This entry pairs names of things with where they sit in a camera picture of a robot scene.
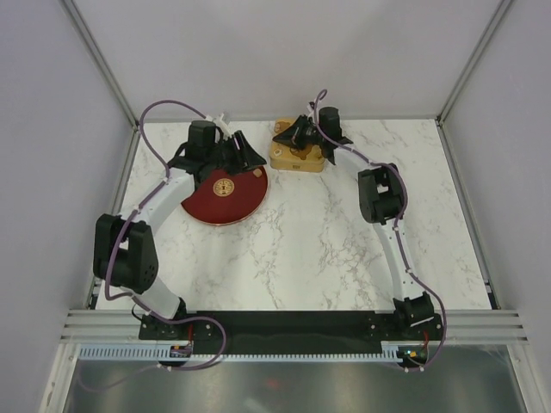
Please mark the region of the silver tin lid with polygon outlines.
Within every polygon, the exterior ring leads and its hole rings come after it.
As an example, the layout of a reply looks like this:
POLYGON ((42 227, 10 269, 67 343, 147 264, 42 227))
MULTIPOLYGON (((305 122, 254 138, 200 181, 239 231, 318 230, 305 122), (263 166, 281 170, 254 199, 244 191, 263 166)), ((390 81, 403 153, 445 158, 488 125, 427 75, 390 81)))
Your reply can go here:
POLYGON ((269 159, 271 158, 290 158, 290 159, 320 159, 325 158, 319 145, 299 146, 299 139, 295 145, 282 145, 273 141, 269 148, 269 159))

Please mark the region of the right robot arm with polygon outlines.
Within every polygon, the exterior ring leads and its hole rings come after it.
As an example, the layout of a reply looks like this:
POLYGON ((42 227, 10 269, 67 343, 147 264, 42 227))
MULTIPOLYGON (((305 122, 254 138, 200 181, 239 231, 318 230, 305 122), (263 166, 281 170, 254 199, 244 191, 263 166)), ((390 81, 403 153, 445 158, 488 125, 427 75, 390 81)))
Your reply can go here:
POLYGON ((361 153, 344 136, 334 107, 314 109, 294 122, 278 121, 272 141, 295 155, 317 146, 323 159, 356 179, 361 215, 374 226, 392 279, 393 328, 407 340, 423 332, 425 323, 436 316, 431 300, 436 294, 418 278, 406 242, 404 217, 409 198, 397 166, 377 163, 361 153))

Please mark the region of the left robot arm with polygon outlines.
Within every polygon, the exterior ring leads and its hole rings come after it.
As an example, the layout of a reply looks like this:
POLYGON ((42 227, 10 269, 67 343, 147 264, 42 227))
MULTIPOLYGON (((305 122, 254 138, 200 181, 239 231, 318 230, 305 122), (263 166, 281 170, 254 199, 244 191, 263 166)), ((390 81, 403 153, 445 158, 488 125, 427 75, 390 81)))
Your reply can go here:
POLYGON ((92 270, 104 281, 104 297, 121 297, 150 312, 158 329, 170 339, 189 327, 185 303, 158 276, 154 235, 165 220, 201 188, 216 171, 238 176, 263 167, 265 159, 242 131, 230 133, 217 120, 194 120, 187 140, 165 165, 164 176, 136 206, 117 215, 104 213, 97 221, 92 270))

